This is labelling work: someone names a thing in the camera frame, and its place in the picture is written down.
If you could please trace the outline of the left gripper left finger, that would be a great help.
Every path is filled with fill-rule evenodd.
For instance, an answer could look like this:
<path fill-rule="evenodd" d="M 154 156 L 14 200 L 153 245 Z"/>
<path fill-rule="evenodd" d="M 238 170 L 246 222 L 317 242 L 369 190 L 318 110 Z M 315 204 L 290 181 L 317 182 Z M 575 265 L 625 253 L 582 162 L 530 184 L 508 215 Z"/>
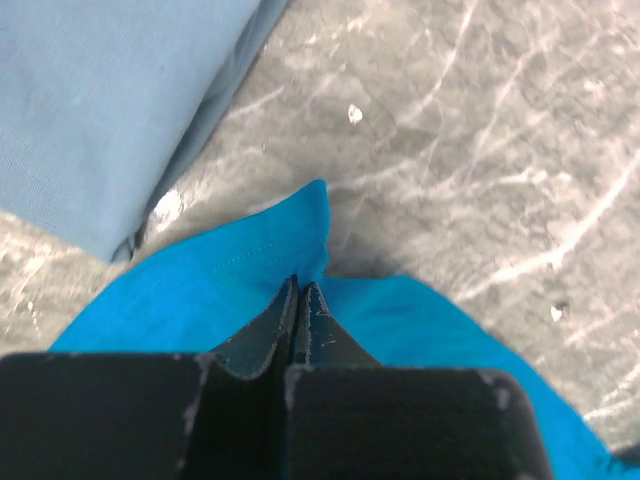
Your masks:
<path fill-rule="evenodd" d="M 202 353 L 1 361 L 5 479 L 278 479 L 299 288 Z"/>

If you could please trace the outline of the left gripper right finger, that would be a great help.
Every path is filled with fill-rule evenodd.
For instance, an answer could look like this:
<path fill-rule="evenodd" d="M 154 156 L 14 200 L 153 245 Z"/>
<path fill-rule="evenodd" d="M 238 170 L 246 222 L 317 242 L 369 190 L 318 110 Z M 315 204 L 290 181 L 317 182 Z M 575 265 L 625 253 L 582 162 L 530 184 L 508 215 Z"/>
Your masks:
<path fill-rule="evenodd" d="M 290 479 L 549 479 L 529 398 L 495 369 L 390 368 L 303 296 L 285 375 Z"/>

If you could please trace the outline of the bright blue t shirt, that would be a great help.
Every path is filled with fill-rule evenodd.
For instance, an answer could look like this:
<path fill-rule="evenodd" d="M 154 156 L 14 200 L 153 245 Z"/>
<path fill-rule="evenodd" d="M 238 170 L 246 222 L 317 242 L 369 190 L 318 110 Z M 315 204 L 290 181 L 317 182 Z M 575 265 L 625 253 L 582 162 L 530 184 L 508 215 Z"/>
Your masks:
<path fill-rule="evenodd" d="M 120 276 L 53 343 L 56 352 L 200 352 L 258 316 L 282 283 L 317 283 L 329 312 L 389 366 L 484 367 L 531 399 L 559 479 L 635 479 L 522 358 L 427 285 L 325 274 L 330 209 L 315 180 L 273 207 L 167 247 Z"/>

